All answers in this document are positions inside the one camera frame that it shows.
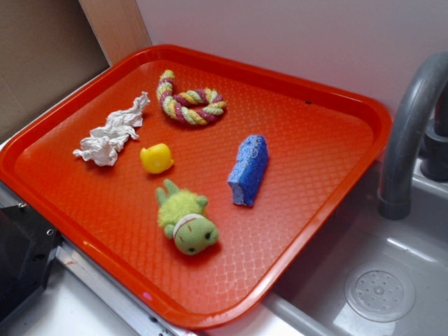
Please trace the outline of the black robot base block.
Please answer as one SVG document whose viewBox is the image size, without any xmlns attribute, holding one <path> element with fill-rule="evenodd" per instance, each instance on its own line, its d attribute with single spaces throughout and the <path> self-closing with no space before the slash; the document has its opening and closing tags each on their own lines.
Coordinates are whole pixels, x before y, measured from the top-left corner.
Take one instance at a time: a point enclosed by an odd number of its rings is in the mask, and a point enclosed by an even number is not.
<svg viewBox="0 0 448 336">
<path fill-rule="evenodd" d="M 60 240 L 28 204 L 1 209 L 1 325 L 45 291 Z"/>
</svg>

